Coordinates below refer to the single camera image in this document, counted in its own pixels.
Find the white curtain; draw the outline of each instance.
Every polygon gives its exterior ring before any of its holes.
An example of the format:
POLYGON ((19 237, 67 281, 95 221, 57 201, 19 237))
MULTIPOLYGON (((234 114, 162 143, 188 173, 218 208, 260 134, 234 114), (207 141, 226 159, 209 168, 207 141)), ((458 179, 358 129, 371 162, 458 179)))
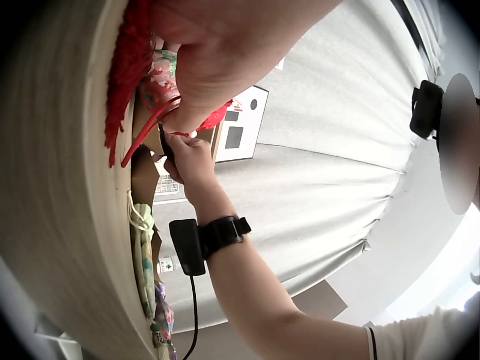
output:
POLYGON ((426 55, 434 76, 431 81, 434 81, 442 75, 440 65, 443 58, 441 46, 445 43, 438 0, 404 1, 425 45, 426 55))

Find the white shirt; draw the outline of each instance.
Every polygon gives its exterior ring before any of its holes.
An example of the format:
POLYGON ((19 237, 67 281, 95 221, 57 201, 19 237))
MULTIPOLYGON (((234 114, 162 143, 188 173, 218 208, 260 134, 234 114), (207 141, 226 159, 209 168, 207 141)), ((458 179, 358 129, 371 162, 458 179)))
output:
POLYGON ((476 299, 477 311, 436 308, 431 315, 366 328, 370 360, 451 359, 479 326, 476 299))

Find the white drawstring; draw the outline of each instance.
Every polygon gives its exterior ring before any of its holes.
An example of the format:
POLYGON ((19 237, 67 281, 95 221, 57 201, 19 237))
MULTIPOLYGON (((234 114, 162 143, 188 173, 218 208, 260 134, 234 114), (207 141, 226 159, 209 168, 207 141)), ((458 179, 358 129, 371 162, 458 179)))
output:
POLYGON ((148 224, 145 221, 144 217, 140 215, 140 213, 135 209, 135 205, 133 204, 133 198, 132 198, 132 191, 130 189, 127 190, 127 197, 128 197, 128 202, 127 202, 127 213, 128 213, 128 221, 130 221, 130 224, 132 224, 134 227, 141 231, 147 231, 148 230, 148 224), (140 221, 143 224, 138 224, 135 221, 132 220, 132 212, 135 213, 135 215, 138 216, 140 221))

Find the colorful fabric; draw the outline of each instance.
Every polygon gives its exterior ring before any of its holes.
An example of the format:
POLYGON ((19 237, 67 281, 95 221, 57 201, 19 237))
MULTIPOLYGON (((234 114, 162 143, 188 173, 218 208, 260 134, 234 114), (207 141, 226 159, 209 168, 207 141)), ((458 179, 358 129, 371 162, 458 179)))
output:
POLYGON ((173 310, 165 302, 165 286, 155 282, 155 322, 159 326, 159 332, 165 340, 170 340, 173 331, 173 310))
MULTIPOLYGON (((180 95, 175 80, 177 53, 169 50, 155 50, 150 72, 140 81, 138 89, 143 104, 151 115, 163 104, 180 95)), ((170 108, 176 108, 180 100, 174 101, 170 108)), ((212 129, 225 117, 227 107, 232 100, 212 112, 196 131, 212 129)))
MULTIPOLYGON (((175 81, 177 69, 177 54, 169 50, 155 50, 150 72, 140 81, 139 91, 142 102, 153 113, 180 93, 175 81)), ((180 101, 172 104, 176 107, 180 101)))
POLYGON ((138 227, 133 227, 133 266, 145 316, 153 319, 155 317, 156 300, 151 240, 155 222, 149 205, 135 204, 134 206, 142 218, 139 218, 134 211, 130 214, 132 221, 138 225, 138 227))

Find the bottle label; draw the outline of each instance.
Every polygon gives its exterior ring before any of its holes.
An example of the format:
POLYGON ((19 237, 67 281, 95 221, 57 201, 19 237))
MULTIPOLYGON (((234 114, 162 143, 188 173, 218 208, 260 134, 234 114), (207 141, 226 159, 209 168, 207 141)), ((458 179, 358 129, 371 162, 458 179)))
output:
POLYGON ((159 272, 168 273, 173 271, 173 261, 171 257, 161 257, 158 259, 159 272))

